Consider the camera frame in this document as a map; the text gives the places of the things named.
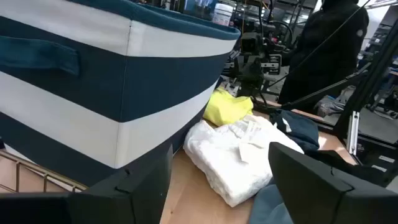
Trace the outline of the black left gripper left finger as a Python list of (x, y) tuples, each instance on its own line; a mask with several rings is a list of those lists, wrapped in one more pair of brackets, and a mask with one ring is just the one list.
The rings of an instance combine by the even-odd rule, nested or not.
[(159, 223), (172, 156), (158, 148), (79, 193), (1, 194), (1, 223)]

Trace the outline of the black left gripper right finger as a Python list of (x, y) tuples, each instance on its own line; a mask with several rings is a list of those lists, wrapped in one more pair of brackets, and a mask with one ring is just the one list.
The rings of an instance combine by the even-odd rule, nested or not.
[(269, 145), (274, 182), (294, 223), (397, 224), (397, 194), (295, 151)]

